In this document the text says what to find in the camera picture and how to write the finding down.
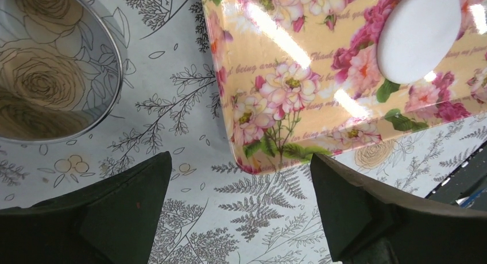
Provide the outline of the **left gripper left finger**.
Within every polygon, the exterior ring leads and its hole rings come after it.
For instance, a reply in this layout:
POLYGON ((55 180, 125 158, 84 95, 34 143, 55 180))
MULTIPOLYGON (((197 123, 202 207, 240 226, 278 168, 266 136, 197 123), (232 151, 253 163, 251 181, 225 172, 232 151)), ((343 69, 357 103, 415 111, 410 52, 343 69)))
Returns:
POLYGON ((1 210, 2 263, 147 263, 170 153, 29 208, 1 210))

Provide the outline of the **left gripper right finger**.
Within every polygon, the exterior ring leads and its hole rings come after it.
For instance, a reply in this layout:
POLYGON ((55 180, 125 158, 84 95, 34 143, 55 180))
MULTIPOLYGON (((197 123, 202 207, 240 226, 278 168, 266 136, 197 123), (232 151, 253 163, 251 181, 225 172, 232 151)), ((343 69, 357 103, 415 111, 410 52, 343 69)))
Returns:
POLYGON ((322 154, 310 170, 334 262, 486 262, 486 212, 412 195, 322 154))

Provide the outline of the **floral cutting board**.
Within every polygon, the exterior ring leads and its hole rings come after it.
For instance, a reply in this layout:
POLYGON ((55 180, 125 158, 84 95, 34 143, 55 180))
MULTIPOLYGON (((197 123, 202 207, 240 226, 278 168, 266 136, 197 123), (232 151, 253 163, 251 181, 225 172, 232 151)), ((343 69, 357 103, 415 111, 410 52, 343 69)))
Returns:
POLYGON ((377 44, 401 0, 202 0, 231 152, 250 174, 486 111, 486 0, 436 68, 386 79, 377 44))

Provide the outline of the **round cut dough wrapper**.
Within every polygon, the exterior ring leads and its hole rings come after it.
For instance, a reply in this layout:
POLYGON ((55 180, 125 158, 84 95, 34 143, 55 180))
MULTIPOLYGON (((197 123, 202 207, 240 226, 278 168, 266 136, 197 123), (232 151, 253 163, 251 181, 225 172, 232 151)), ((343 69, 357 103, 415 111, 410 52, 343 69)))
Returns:
POLYGON ((377 64, 389 81, 410 84, 427 76, 456 41, 459 0, 401 0, 377 44, 377 64))

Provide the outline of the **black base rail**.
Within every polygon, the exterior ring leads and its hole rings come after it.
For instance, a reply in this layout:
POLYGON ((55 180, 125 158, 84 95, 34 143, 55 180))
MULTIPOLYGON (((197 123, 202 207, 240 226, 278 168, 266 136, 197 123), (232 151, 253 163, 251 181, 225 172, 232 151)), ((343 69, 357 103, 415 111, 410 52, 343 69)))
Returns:
POLYGON ((427 199, 486 211, 486 143, 450 173, 427 199))

